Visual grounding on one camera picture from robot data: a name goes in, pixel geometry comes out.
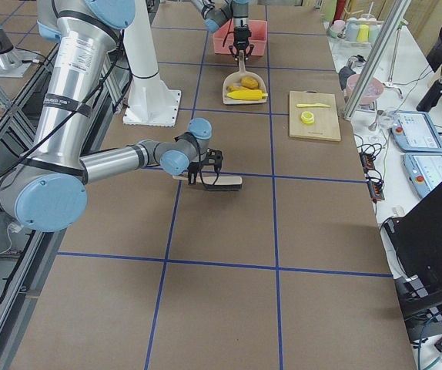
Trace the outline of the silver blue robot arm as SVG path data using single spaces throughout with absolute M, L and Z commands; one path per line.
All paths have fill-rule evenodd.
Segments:
M 192 0 L 191 3 L 203 18 L 210 33 L 217 32 L 227 22 L 233 24 L 234 41 L 229 47 L 232 57 L 246 61 L 252 54 L 254 45 L 249 42 L 252 32 L 249 28 L 249 2 L 242 0 L 226 1 L 217 8 L 214 1 Z
M 40 1 L 42 37 L 58 52 L 33 146 L 0 177 L 0 208 L 22 226 L 54 232 L 83 214 L 85 185 L 143 167 L 159 166 L 170 175 L 202 166 L 212 127 L 197 118 L 171 143 L 142 140 L 120 149 L 83 155 L 91 127 L 95 95 L 111 74 L 110 52 L 138 55 L 134 43 L 151 45 L 146 5 L 142 1 Z

